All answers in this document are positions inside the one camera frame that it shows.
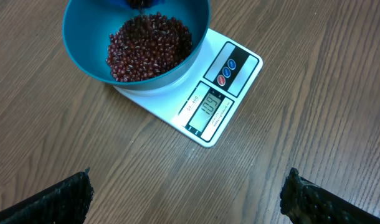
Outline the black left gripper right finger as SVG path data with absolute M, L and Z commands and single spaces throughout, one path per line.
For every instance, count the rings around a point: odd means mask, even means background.
M 380 224 L 380 218 L 304 179 L 294 167 L 280 192 L 280 212 L 294 224 Z

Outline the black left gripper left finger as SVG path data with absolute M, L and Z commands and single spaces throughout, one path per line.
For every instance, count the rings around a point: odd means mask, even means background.
M 93 199 L 89 168 L 0 211 L 0 224 L 83 224 Z

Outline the blue plastic measuring scoop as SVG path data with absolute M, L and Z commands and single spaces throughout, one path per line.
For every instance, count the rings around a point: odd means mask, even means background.
M 124 8 L 130 9 L 129 6 L 126 4 L 125 0 L 108 0 L 108 2 L 110 4 L 114 4 L 116 6 L 120 6 L 120 7 L 124 7 Z M 155 0 L 154 6 L 157 6 L 158 4 L 162 4 L 164 2 L 165 2 L 165 0 Z

